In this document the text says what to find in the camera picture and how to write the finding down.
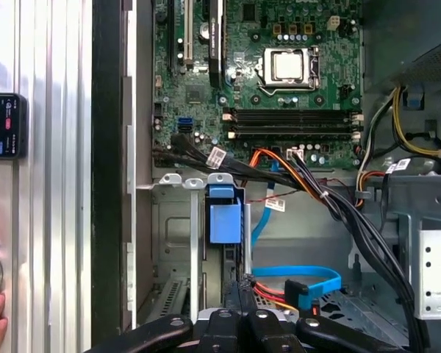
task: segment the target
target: circuit board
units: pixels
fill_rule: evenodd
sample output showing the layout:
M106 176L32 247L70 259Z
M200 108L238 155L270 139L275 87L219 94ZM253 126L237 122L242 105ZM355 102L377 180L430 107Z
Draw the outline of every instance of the circuit board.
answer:
M183 132L204 153L217 146L243 162L263 147L284 155L301 150L311 168L355 168L360 134L351 116L361 110L362 0L222 2L223 60L213 79L217 37L209 6L219 2L156 1L154 145L171 149L172 134ZM303 111L315 125L304 127ZM235 126L245 119L253 125Z

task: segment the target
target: silver metal panel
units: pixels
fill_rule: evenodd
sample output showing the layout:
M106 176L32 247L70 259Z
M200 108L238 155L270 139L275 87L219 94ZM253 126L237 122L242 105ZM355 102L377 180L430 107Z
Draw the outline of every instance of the silver metal panel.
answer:
M0 1L0 92L29 102L29 153L0 162L3 352L90 347L91 1Z
M187 284L187 277L169 279L163 287L150 315L146 319L146 323L169 314L180 314L187 293Z
M418 318L441 320L441 230L420 232Z

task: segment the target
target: metal panel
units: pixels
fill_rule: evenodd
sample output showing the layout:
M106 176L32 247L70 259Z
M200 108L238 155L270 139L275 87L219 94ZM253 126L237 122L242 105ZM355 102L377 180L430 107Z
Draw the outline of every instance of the metal panel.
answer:
M29 102L29 155L0 162L3 352L90 347L91 1L0 1L0 92Z
M364 17L367 89L441 81L441 0L368 1Z

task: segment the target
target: sata port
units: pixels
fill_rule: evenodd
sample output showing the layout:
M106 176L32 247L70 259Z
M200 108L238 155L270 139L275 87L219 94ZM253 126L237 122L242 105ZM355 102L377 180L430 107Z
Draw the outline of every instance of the sata port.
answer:
M193 125L194 120L191 117L179 117L178 125Z

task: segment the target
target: white label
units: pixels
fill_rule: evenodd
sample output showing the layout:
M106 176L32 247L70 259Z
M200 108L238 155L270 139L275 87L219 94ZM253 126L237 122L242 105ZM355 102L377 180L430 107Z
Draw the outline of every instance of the white label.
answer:
M385 172L385 174L392 174L395 170L395 167L397 166L397 163L392 164L389 169Z
M209 155L209 158L207 158L206 164L211 168L219 169L226 155L227 152L219 149L218 147L214 147Z
M397 166L395 167L395 171L404 171L409 166L410 161L410 158L399 160Z
M266 197L271 197L272 195L273 190L267 189ZM277 197L271 197L270 199L266 200L265 207L275 211L284 212L286 210L286 201Z

